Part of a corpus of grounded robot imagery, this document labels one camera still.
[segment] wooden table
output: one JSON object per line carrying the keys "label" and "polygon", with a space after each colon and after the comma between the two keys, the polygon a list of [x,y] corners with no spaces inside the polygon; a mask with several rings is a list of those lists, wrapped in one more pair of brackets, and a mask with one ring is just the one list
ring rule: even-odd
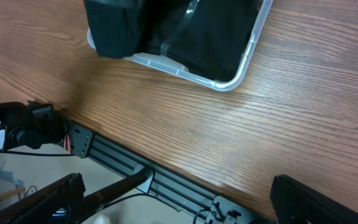
{"label": "wooden table", "polygon": [[100,58],[87,28],[81,0],[0,0],[0,102],[54,103],[270,217],[278,174],[358,212],[358,1],[276,0],[225,93]]}

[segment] wooden stick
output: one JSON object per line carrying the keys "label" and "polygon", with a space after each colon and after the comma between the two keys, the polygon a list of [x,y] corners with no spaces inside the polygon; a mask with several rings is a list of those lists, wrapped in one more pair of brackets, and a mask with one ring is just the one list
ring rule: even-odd
{"label": "wooden stick", "polygon": [[0,193],[0,199],[7,198],[7,197],[10,197],[12,195],[24,192],[24,191],[25,191],[25,187],[21,187],[19,189],[14,189],[14,190],[9,190],[7,192]]}

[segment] black fabric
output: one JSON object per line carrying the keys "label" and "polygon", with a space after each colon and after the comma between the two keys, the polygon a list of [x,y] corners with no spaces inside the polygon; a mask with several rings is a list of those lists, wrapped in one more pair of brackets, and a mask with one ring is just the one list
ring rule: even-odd
{"label": "black fabric", "polygon": [[[159,54],[162,42],[183,18],[181,6],[155,25],[142,51]],[[171,43],[167,57],[182,63],[191,73],[210,80],[234,78],[258,11],[250,0],[200,1],[190,23]]]}
{"label": "black fabric", "polygon": [[145,27],[145,5],[138,0],[84,0],[92,39],[99,55],[133,55]]}

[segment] gray floor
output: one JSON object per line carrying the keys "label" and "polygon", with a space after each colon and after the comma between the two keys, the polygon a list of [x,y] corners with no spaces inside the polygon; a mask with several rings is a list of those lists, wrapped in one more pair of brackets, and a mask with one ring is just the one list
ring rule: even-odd
{"label": "gray floor", "polygon": [[[20,147],[15,151],[34,152],[28,147]],[[56,145],[44,145],[37,150],[39,153],[66,153]],[[0,169],[13,172],[14,178],[23,180],[28,189],[36,185],[38,189],[51,184],[71,173],[81,173],[88,195],[121,179],[117,174],[98,165],[90,159],[78,157],[35,157],[0,154]],[[0,188],[14,189],[14,185],[1,184]],[[126,195],[140,193],[137,189]],[[17,196],[11,197],[1,204],[8,206],[17,201]],[[100,213],[110,217],[112,224],[184,224],[192,223],[193,217],[185,212],[174,209],[149,197],[134,197],[109,207]],[[85,223],[93,223],[95,216]]]}

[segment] clear plastic tray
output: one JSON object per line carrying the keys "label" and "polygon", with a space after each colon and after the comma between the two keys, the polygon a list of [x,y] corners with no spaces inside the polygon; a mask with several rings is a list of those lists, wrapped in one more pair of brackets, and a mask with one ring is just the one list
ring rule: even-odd
{"label": "clear plastic tray", "polygon": [[[252,28],[251,36],[248,41],[248,45],[244,54],[242,55],[239,68],[237,69],[236,76],[229,82],[219,82],[214,80],[209,80],[207,78],[201,77],[199,75],[195,75],[190,73],[189,70],[182,64],[167,58],[161,55],[151,55],[147,53],[139,53],[134,54],[131,57],[126,59],[131,60],[133,62],[155,68],[157,70],[167,72],[169,74],[178,76],[180,78],[184,78],[189,81],[193,81],[195,83],[199,83],[203,86],[212,88],[217,91],[230,91],[240,85],[242,80],[246,75],[246,71],[249,66],[249,62],[251,60],[252,54],[254,53],[255,46],[259,40],[260,33],[262,32],[262,28],[265,24],[267,15],[272,7],[273,0],[263,0],[262,5],[260,6],[260,10],[258,16],[255,21],[254,28]],[[87,35],[88,43],[92,48],[95,49],[91,31],[88,29]]]}

